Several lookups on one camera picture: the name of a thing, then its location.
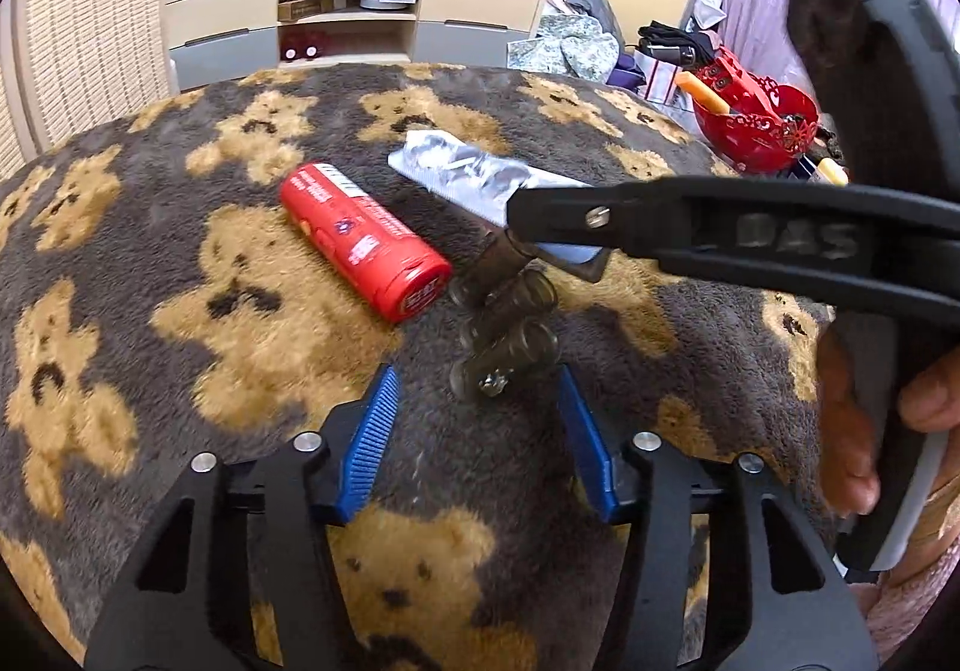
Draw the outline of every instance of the pile of clothes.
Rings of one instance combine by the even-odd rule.
[[[607,0],[547,0],[536,37],[507,45],[507,66],[630,90],[645,83]]]

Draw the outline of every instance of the red basket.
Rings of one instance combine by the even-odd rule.
[[[820,114],[800,89],[748,73],[728,49],[696,73],[733,113],[717,116],[693,101],[697,123],[714,151],[737,171],[777,173],[808,150]]]

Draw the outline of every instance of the aluminum foil package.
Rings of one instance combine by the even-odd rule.
[[[387,162],[427,191],[501,228],[507,225],[507,201],[520,187],[589,186],[520,160],[495,157],[439,130],[408,131],[406,144]],[[574,265],[589,262],[601,251],[559,244],[541,244],[539,249]]]

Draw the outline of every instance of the orange object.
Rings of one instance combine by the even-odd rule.
[[[443,292],[450,263],[332,165],[302,165],[280,186],[280,201],[386,320],[410,318]]]
[[[714,116],[730,115],[730,106],[727,101],[712,90],[709,86],[698,79],[693,73],[682,70],[677,74],[676,83],[680,89],[683,89],[696,102],[701,104]]]

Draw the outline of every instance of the white shelf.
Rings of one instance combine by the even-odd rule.
[[[302,70],[308,67],[330,67],[335,64],[410,64],[410,56],[401,53],[387,54],[333,54],[318,56],[317,59],[294,59],[292,62],[280,62],[280,70]]]
[[[314,13],[313,16],[304,16],[296,21],[281,21],[281,27],[294,24],[318,24],[333,21],[416,21],[416,13],[411,11],[368,11],[366,8],[346,8],[344,11],[330,11],[329,13]]]

